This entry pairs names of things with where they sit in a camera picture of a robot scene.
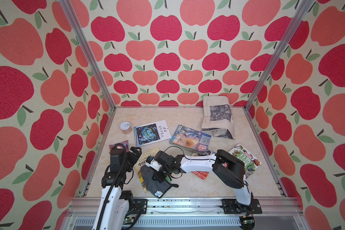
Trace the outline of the aluminium corner post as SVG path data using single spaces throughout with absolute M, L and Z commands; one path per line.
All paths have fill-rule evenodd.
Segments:
M 103 77 L 102 71 L 100 70 L 96 58 L 94 56 L 94 53 L 91 49 L 91 46 L 89 45 L 88 40 L 86 39 L 83 29 L 81 27 L 81 24 L 77 18 L 77 14 L 71 4 L 71 1 L 59 1 L 60 5 L 62 6 L 64 13 L 75 33 L 76 38 L 78 39 L 78 42 L 83 50 L 83 53 L 87 59 L 87 62 L 91 68 L 91 71 L 93 72 L 96 81 L 98 85 L 100 86 L 100 89 L 104 95 L 104 98 L 106 99 L 106 102 L 108 103 L 110 110 L 112 112 L 115 112 L 116 105 L 113 101 L 113 98 L 108 90 L 106 81 Z
M 304 16 L 307 14 L 308 10 L 311 8 L 313 1 L 305 0 L 302 1 L 297 8 L 294 17 L 291 19 L 289 26 L 287 27 L 286 31 L 282 39 L 279 42 L 279 45 L 275 49 L 269 63 L 267 64 L 265 70 L 259 77 L 258 83 L 255 86 L 253 92 L 251 93 L 245 107 L 244 112 L 249 113 L 249 109 L 251 108 L 252 104 L 254 103 L 255 99 L 257 98 L 259 92 L 261 91 L 262 87 L 264 86 L 265 81 L 269 77 L 270 73 L 274 69 L 275 65 L 277 64 L 278 60 L 280 59 L 282 53 L 285 51 L 287 46 L 289 45 L 290 40 L 294 36 L 296 30 L 300 26 Z

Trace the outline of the clear tape roll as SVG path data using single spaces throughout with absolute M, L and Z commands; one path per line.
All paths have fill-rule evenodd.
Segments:
M 132 132 L 132 126 L 129 122 L 125 121 L 120 124 L 120 129 L 123 134 L 128 135 Z

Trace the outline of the yellow Chinese history picture book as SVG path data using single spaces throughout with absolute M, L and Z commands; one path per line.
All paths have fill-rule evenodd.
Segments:
M 146 184 L 145 184 L 145 182 L 144 182 L 142 173 L 145 171 L 145 168 L 147 168 L 147 170 L 149 169 L 149 167 L 147 167 L 147 166 L 145 167 L 144 165 L 146 164 L 147 158 L 148 158 L 149 156 L 154 157 L 154 156 L 158 153 L 159 150 L 160 150 L 160 149 L 159 149 L 158 147 L 156 147 L 156 148 L 154 148 L 154 149 L 152 149 L 152 150 L 150 150 L 150 151 L 148 151 L 148 152 L 143 153 L 143 154 L 140 156 L 140 158 L 139 158 L 139 160 L 137 161 L 137 163 L 134 165 L 134 169 L 135 169 L 136 172 L 137 172 L 138 179 L 139 179 L 139 181 L 140 181 L 140 183 L 141 183 L 141 185 L 142 185 L 142 188 L 143 188 L 144 193 L 147 193 L 147 188 L 146 188 Z

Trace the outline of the left rear aluminium corner post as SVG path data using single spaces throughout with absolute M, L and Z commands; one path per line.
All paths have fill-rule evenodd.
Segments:
M 115 112 L 116 105 L 113 101 L 113 98 L 108 90 L 106 81 L 103 77 L 102 71 L 100 70 L 96 58 L 94 56 L 94 53 L 91 49 L 91 46 L 89 45 L 88 40 L 86 39 L 83 29 L 81 27 L 81 24 L 77 18 L 77 14 L 71 4 L 71 1 L 59 1 L 60 5 L 62 6 L 64 13 L 75 33 L 76 38 L 78 39 L 78 42 L 83 50 L 83 53 L 87 59 L 87 62 L 91 68 L 91 71 L 93 72 L 96 81 L 98 85 L 100 86 L 100 89 L 104 95 L 104 98 L 106 99 L 106 102 L 108 103 L 110 110 L 112 112 Z

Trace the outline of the purple candy bag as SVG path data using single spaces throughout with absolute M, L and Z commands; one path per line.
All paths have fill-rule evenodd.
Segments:
M 129 151 L 128 140 L 109 145 L 110 150 L 112 150 L 114 147 L 116 147 L 117 149 L 125 149 L 126 151 Z

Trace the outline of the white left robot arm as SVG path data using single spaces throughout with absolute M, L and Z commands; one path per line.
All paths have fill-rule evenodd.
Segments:
M 110 151 L 110 164 L 101 180 L 101 201 L 93 230 L 129 230 L 139 220 L 146 205 L 136 206 L 132 192 L 123 191 L 123 186 L 127 173 L 133 171 L 141 154 L 140 147 L 131 147 L 127 151 L 121 143 Z

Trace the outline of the red black manga book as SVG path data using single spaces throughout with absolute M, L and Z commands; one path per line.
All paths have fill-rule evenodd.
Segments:
M 206 153 L 193 153 L 192 156 L 198 157 L 198 156 L 209 156 L 209 155 L 214 155 L 216 154 L 216 152 L 214 151 L 208 151 Z M 205 181 L 209 175 L 209 172 L 202 172 L 202 171 L 194 171 L 192 172 L 192 174 L 194 174 L 195 176 L 197 176 L 199 179 Z

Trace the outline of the red green cover book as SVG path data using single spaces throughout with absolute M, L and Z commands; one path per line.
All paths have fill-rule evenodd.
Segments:
M 229 153 L 244 163 L 246 178 L 251 176 L 262 162 L 243 145 L 238 144 Z

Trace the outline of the grey green microfibre cloth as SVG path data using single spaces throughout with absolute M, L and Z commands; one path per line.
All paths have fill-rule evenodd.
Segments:
M 150 167 L 148 170 L 147 168 L 145 168 L 142 176 L 146 184 L 147 191 L 151 192 L 156 198 L 162 198 L 164 194 L 172 187 L 179 187 L 178 184 L 171 184 L 166 180 L 164 180 L 163 182 L 153 180 L 152 178 L 154 176 L 154 170 Z

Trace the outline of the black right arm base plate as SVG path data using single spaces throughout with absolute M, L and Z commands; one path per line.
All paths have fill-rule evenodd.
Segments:
M 224 210 L 225 214 L 251 215 L 263 213 L 258 199 L 254 199 L 249 206 L 238 203 L 236 199 L 222 199 L 220 208 Z

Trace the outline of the right rear aluminium corner post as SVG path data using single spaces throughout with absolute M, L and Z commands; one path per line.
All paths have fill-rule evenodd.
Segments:
M 280 59 L 282 53 L 285 51 L 287 46 L 289 45 L 290 40 L 294 36 L 296 30 L 300 26 L 304 16 L 307 14 L 308 10 L 311 8 L 313 1 L 305 0 L 302 1 L 297 8 L 294 17 L 291 19 L 289 26 L 287 27 L 286 31 L 282 39 L 279 42 L 279 45 L 275 49 L 269 63 L 267 64 L 265 70 L 259 77 L 258 83 L 255 86 L 253 92 L 251 93 L 245 107 L 244 112 L 249 113 L 249 109 L 251 108 L 252 104 L 254 103 L 255 99 L 257 98 L 259 92 L 261 91 L 262 87 L 264 86 L 265 81 L 269 77 L 270 73 L 274 69 L 275 65 L 277 64 L 278 60 Z

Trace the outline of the blue robot sunflower magazine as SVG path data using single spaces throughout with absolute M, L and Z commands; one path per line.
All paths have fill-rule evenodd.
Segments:
M 198 153 L 205 153 L 208 150 L 210 140 L 211 135 L 209 134 L 183 125 L 178 125 L 170 139 L 170 143 Z

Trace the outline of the white book with blue vortex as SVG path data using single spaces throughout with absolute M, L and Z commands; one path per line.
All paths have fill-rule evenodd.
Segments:
M 136 147 L 172 138 L 166 120 L 133 127 Z

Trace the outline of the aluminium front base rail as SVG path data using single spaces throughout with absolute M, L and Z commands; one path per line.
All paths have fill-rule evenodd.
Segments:
M 290 197 L 258 197 L 254 214 L 256 230 L 310 229 L 297 200 Z M 144 198 L 147 206 L 134 230 L 238 230 L 239 214 L 224 210 L 222 197 Z M 91 230 L 100 200 L 75 198 L 60 225 L 61 230 Z

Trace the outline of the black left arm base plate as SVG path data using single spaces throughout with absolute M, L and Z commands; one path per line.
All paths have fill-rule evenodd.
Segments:
M 133 204 L 133 214 L 141 213 L 141 214 L 146 214 L 147 212 L 147 204 L 148 200 L 147 199 L 134 199 L 134 204 Z

